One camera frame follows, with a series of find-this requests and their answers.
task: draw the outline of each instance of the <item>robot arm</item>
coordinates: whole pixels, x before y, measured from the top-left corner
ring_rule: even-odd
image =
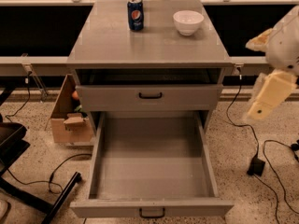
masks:
[[[251,119],[264,119],[297,88],[299,76],[299,6],[294,7],[273,29],[251,39],[248,49],[265,52],[275,68],[266,76],[260,74],[253,88]]]

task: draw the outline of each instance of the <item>metal leg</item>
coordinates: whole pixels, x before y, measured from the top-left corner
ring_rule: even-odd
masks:
[[[50,211],[47,213],[47,216],[44,218],[42,224],[48,224],[51,222],[51,220],[54,218],[61,205],[64,203],[64,200],[66,199],[69,192],[72,190],[75,184],[78,183],[80,180],[81,180],[81,174],[75,172],[72,179],[68,182],[68,184],[64,188],[62,194],[60,194],[56,203],[52,206]]]
[[[48,91],[47,91],[46,86],[45,86],[44,82],[42,81],[42,79],[38,77],[34,67],[30,63],[27,62],[27,60],[26,60],[27,56],[28,56],[28,54],[26,54],[26,53],[24,53],[22,55],[23,63],[21,65],[24,68],[25,72],[27,73],[27,76],[30,76],[30,74],[31,74],[31,77],[34,79],[39,91],[41,92],[40,101],[44,102],[46,100],[47,96],[49,95]]]

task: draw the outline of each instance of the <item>gray drawer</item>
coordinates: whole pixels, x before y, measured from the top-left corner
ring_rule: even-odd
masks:
[[[89,111],[210,110],[222,85],[77,86]]]
[[[71,203],[78,217],[224,216],[233,207],[218,197],[197,112],[112,113],[101,114],[87,198]]]

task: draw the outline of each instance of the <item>cabinet top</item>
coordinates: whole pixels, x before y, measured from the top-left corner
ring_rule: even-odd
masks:
[[[205,17],[191,36],[181,35],[173,22],[179,10]],[[97,0],[67,60],[90,67],[227,66],[227,54],[199,0],[144,0],[144,29],[128,26],[127,0]]]

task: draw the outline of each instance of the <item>floor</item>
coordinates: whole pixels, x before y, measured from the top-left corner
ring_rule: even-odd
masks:
[[[19,93],[1,106],[3,116],[13,114],[26,100],[26,95]],[[69,144],[55,144],[48,122],[54,106],[53,94],[51,98],[40,103],[32,95],[31,101],[15,116],[12,121],[19,122],[27,128],[25,140],[31,146],[11,166],[10,172],[20,181],[28,183],[37,180],[49,180],[51,172],[66,158],[76,154],[91,154],[92,147],[77,147]],[[254,176],[247,175],[249,163],[256,151],[256,142],[249,128],[238,128],[229,124],[225,112],[231,101],[222,99],[214,111],[208,129],[206,142],[210,151],[210,158],[216,177],[220,198],[232,200],[235,206],[225,217],[165,217],[163,219],[146,220],[141,218],[88,218],[85,223],[188,223],[188,224],[252,224],[277,223],[275,220],[276,196],[272,190],[264,186]],[[244,99],[236,101],[231,107],[230,118],[235,123],[242,123],[248,108]],[[280,105],[275,112],[265,120],[252,123],[260,143],[259,158],[263,156],[263,141],[274,139],[290,145],[299,138],[298,132],[299,103],[289,101]],[[290,206],[299,211],[299,163],[294,159],[290,150],[276,143],[267,143],[266,155],[278,172],[286,190],[286,199]],[[80,156],[66,162],[56,173],[54,182],[66,185],[73,173],[80,172],[83,180],[72,190],[64,205],[55,216],[52,223],[81,224],[84,219],[78,218],[69,208],[73,201],[84,200],[86,195],[86,181],[89,178],[90,156]],[[32,194],[53,203],[57,195],[49,192],[48,184],[39,183],[22,185],[6,172],[6,181],[31,192]],[[279,198],[278,219],[280,223],[298,224],[296,215],[284,202],[283,189],[278,183],[267,162],[261,180],[274,189]],[[10,210],[3,223],[40,223],[45,216],[16,199],[0,192],[0,199],[10,203]]]

